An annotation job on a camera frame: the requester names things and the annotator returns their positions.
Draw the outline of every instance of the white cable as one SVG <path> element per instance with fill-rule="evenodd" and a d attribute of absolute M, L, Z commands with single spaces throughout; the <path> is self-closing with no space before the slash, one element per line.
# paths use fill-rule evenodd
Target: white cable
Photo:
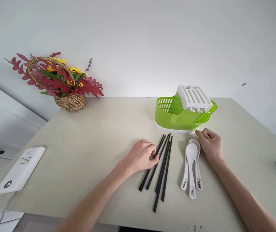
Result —
<path fill-rule="evenodd" d="M 2 219 L 4 217 L 4 214 L 5 214 L 5 210 L 10 202 L 10 200 L 12 199 L 12 197 L 14 196 L 15 192 L 11 192 L 11 193 L 8 193 L 5 197 L 5 203 L 3 205 L 3 209 L 2 209 L 2 216 L 0 217 L 0 223 L 2 222 Z"/>

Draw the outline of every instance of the right hand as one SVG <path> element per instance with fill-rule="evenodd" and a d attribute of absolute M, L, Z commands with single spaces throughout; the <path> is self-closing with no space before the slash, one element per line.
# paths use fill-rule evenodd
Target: right hand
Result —
<path fill-rule="evenodd" d="M 199 130 L 196 130 L 195 132 L 209 163 L 211 165 L 218 162 L 225 163 L 226 161 L 223 155 L 222 137 L 207 128 L 205 128 L 202 132 Z"/>

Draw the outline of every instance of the white spoon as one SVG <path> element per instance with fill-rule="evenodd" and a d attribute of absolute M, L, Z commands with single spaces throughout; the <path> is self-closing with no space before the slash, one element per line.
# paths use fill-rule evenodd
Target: white spoon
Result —
<path fill-rule="evenodd" d="M 181 183 L 181 189 L 182 190 L 186 190 L 187 189 L 187 182 L 188 182 L 188 161 L 187 161 L 187 158 L 186 158 L 186 149 L 185 149 L 185 165 L 184 165 L 184 176 L 183 176 L 183 181 Z"/>
<path fill-rule="evenodd" d="M 200 169 L 199 169 L 199 155 L 201 151 L 201 146 L 198 140 L 191 139 L 188 143 L 194 143 L 197 146 L 197 156 L 195 159 L 195 172 L 196 172 L 196 188 L 199 190 L 203 190 L 202 188 L 202 180 L 201 180 L 201 175 L 200 175 Z"/>
<path fill-rule="evenodd" d="M 197 146 L 194 143 L 190 143 L 186 147 L 186 158 L 188 161 L 188 171 L 189 171 L 189 197 L 191 199 L 196 199 L 196 189 L 195 189 L 195 181 L 194 181 L 194 174 L 193 174 L 193 162 L 197 156 Z"/>

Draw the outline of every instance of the black chopstick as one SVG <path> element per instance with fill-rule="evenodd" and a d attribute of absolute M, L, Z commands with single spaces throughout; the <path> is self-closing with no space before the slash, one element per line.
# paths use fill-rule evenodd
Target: black chopstick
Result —
<path fill-rule="evenodd" d="M 166 173 L 165 173 L 165 181 L 164 181 L 163 193 L 161 195 L 161 201 L 162 202 L 164 202 L 164 199 L 165 199 L 165 191 L 166 191 L 166 184 L 167 184 L 167 177 L 168 177 L 168 169 L 169 169 L 169 161 L 170 161 L 172 139 L 173 139 L 173 136 L 171 136 L 171 141 L 170 141 L 169 155 L 168 155 L 168 161 L 167 161 L 167 167 L 166 167 Z"/>
<path fill-rule="evenodd" d="M 159 145 L 158 145 L 158 148 L 157 148 L 157 150 L 156 150 L 156 153 L 155 153 L 154 157 L 158 154 L 158 152 L 159 152 L 159 150 L 160 150 L 160 147 L 161 147 L 161 145 L 162 145 L 163 142 L 164 142 L 165 137 L 166 137 L 166 136 L 163 134 L 163 136 L 161 137 L 161 140 L 160 140 L 160 142 L 159 142 Z M 140 187 L 139 187 L 139 191 L 140 191 L 140 192 L 142 192 L 142 190 L 143 190 L 143 187 L 144 187 L 144 185 L 145 185 L 145 182 L 147 181 L 148 174 L 150 173 L 150 170 L 151 170 L 151 169 L 148 169 L 147 173 L 146 173 L 145 176 L 144 176 L 144 179 L 143 179 L 143 181 L 142 181 L 142 183 L 141 183 L 141 185 L 140 185 Z"/>
<path fill-rule="evenodd" d="M 163 145 L 163 148 L 162 148 L 162 150 L 161 150 L 161 152 L 160 152 L 160 154 L 159 154 L 159 159 L 160 159 L 160 157 L 161 157 L 161 154 L 163 153 L 163 150 L 165 149 L 165 145 L 166 145 L 166 142 L 167 142 L 168 139 L 169 139 L 169 135 L 168 135 L 168 137 L 166 138 L 166 141 L 165 141 L 165 143 L 164 143 L 164 145 Z M 150 184 L 151 184 L 151 182 L 152 182 L 152 179 L 153 179 L 154 173 L 155 173 L 155 171 L 156 171 L 157 165 L 158 165 L 158 164 L 155 165 L 155 167 L 154 167 L 154 169 L 153 169 L 153 172 L 152 172 L 152 174 L 151 174 L 151 178 L 150 178 L 150 180 L 148 181 L 148 184 L 147 184 L 147 187 L 146 187 L 147 190 L 148 190 L 149 187 L 150 187 Z"/>
<path fill-rule="evenodd" d="M 160 194 L 160 189 L 161 189 L 161 184 L 162 184 L 162 181 L 161 180 L 158 180 L 158 191 L 157 191 L 157 194 L 156 194 L 156 199 L 155 199 L 155 204 L 154 204 L 154 208 L 153 208 L 153 212 L 156 213 L 156 209 L 157 209 L 157 204 L 158 204 L 158 199 L 159 199 L 159 194 Z"/>
<path fill-rule="evenodd" d="M 160 169 L 160 173 L 159 173 L 159 176 L 158 176 L 157 185 L 156 185 L 156 189 L 155 189 L 156 193 L 158 193 L 159 183 L 161 183 L 163 181 L 163 176 L 164 176 L 164 171 L 165 171 L 165 166 L 166 166 L 166 160 L 167 160 L 168 151 L 169 151 L 169 146 L 168 145 L 169 145 L 169 143 L 167 143 L 166 150 L 165 150 L 165 153 L 164 153 L 164 158 L 163 158 L 164 160 L 161 163 L 161 169 Z"/>

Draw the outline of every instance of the white power bank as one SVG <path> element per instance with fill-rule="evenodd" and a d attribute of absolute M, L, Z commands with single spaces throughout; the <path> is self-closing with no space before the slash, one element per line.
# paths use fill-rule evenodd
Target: white power bank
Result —
<path fill-rule="evenodd" d="M 0 194 L 20 191 L 45 151 L 44 147 L 26 149 L 0 184 Z"/>

